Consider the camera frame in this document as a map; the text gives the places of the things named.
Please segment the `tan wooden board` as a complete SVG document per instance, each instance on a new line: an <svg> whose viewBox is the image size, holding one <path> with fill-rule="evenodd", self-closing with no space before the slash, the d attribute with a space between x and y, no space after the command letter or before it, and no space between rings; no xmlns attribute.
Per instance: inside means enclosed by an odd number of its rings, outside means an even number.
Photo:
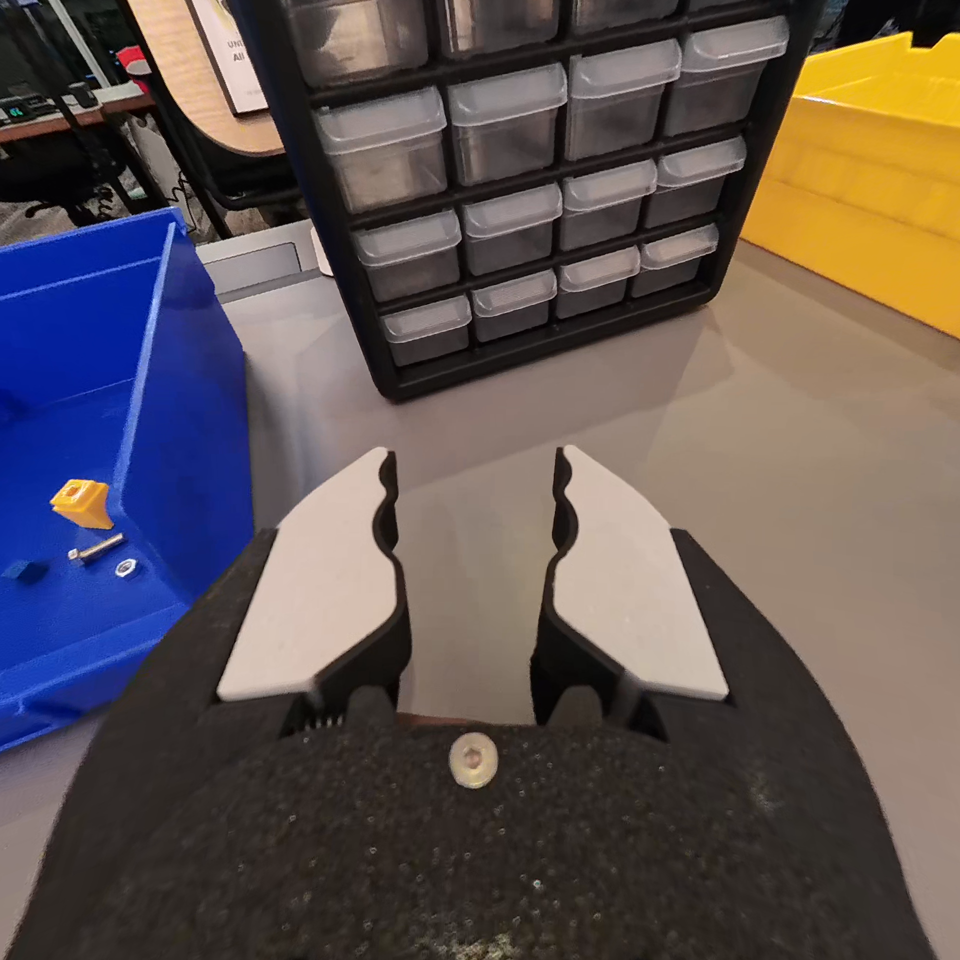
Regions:
<svg viewBox="0 0 960 960"><path fill-rule="evenodd" d="M129 1L130 14L174 102L223 148L249 158L280 157L282 138L269 111L237 117L217 78L186 1Z"/></svg>

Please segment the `instruction poster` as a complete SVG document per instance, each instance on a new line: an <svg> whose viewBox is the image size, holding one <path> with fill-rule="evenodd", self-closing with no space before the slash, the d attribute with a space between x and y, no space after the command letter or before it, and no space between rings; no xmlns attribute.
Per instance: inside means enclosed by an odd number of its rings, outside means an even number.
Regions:
<svg viewBox="0 0 960 960"><path fill-rule="evenodd" d="M262 114L268 103L229 1L188 1L200 39L234 116Z"/></svg>

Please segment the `grey flat panel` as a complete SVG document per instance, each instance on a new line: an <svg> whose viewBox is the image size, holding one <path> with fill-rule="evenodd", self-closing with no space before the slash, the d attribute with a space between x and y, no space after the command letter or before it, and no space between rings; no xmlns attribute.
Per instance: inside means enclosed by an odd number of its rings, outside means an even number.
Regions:
<svg viewBox="0 0 960 960"><path fill-rule="evenodd" d="M196 252L218 294L279 282L303 273L333 276L310 220L204 244L197 246Z"/></svg>

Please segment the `small metal screw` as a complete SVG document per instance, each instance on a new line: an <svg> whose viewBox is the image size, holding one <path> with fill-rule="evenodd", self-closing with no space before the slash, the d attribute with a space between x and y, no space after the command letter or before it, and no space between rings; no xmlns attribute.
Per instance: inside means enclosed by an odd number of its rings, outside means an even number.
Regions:
<svg viewBox="0 0 960 960"><path fill-rule="evenodd" d="M123 546L126 543L126 535L117 533L103 538L98 542L85 548L73 548L68 551L66 557L71 563L89 565L109 554L114 549Z"/></svg>

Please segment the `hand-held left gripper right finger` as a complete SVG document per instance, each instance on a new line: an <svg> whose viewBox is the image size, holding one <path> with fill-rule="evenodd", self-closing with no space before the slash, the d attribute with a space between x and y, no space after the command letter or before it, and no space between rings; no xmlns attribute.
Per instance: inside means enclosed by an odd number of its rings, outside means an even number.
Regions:
<svg viewBox="0 0 960 960"><path fill-rule="evenodd" d="M574 689L630 727L650 695L723 703L730 688L674 531L576 446L557 448L549 559L531 656L535 722Z"/></svg>

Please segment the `black tripod stand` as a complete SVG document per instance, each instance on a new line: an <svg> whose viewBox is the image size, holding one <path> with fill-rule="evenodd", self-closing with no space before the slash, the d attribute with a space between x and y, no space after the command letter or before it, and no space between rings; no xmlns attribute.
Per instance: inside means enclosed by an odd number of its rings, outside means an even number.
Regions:
<svg viewBox="0 0 960 960"><path fill-rule="evenodd" d="M174 195L162 192L147 161L123 134L124 119L152 116L179 171L178 178L189 186L206 214L214 234L219 239L232 238L234 234L223 215L226 210L234 209L234 198L225 194L214 178L208 156L202 147L203 143L210 142L210 139L201 134L176 106L160 76L150 74L146 78L132 78L130 81L139 88L143 87L143 92L150 94L155 107L141 114L122 114L119 118L108 120L104 125L75 126L67 104L85 109L97 106L94 91L84 82L69 84L66 93L63 93L64 85L61 82L54 82L46 98L70 121L69 130L88 154L90 163L103 177L107 176L110 163L113 162L119 164L121 169L130 171L138 185L144 189L145 200L134 202L116 176L106 179L114 186L130 212L156 210L174 202Z"/></svg>

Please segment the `yellow plastic bin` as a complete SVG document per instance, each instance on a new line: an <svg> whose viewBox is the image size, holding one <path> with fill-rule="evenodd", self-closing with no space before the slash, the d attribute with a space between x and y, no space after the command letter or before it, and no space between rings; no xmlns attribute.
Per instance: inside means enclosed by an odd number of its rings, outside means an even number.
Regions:
<svg viewBox="0 0 960 960"><path fill-rule="evenodd" d="M958 338L958 33L811 54L741 236Z"/></svg>

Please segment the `blue plastic bin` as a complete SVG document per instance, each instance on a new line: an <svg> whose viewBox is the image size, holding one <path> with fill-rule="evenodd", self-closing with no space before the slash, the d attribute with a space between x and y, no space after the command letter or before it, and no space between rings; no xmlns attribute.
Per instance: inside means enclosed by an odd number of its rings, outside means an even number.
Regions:
<svg viewBox="0 0 960 960"><path fill-rule="evenodd" d="M178 211L3 246L1 273L1 567L49 566L2 578L6 751L113 702L255 522L244 351ZM51 509L71 479L108 484L111 530Z"/></svg>

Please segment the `small orange cube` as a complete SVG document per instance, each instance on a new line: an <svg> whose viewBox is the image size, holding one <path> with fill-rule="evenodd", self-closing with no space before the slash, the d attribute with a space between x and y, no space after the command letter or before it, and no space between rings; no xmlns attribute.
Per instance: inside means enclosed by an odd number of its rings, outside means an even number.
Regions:
<svg viewBox="0 0 960 960"><path fill-rule="evenodd" d="M91 479L71 479L50 499L54 513L82 529L112 530L107 509L110 486Z"/></svg>

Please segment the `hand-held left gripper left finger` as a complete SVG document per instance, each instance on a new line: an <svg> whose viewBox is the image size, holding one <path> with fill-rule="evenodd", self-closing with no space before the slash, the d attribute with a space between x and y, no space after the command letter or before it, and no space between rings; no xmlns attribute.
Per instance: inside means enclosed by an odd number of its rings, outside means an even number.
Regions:
<svg viewBox="0 0 960 960"><path fill-rule="evenodd" d="M278 524L218 683L226 704L293 695L318 718L397 714L412 656L397 456L368 450Z"/></svg>

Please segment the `wooden table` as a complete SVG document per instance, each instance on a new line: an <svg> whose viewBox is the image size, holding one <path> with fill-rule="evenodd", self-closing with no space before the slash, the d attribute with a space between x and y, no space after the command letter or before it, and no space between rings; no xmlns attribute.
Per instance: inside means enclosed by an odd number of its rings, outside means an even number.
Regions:
<svg viewBox="0 0 960 960"><path fill-rule="evenodd" d="M143 92L133 81L98 89L93 94L97 99L95 106L80 107L74 103L67 103L67 109L73 115L75 126L105 125L109 120L119 118L122 114L143 114L156 106L152 96ZM68 129L70 129L70 121L61 111L55 110L39 118L2 125L1 144L39 138Z"/></svg>

